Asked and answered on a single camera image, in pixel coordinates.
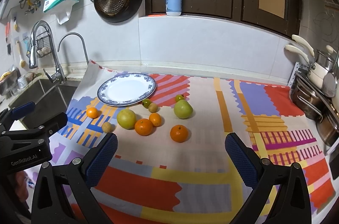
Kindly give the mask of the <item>person's hand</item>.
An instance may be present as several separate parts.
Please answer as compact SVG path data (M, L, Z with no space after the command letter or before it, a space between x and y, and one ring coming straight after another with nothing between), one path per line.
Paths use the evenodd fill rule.
M15 174L15 193L20 202L25 202L29 196L25 177L25 171L20 171Z

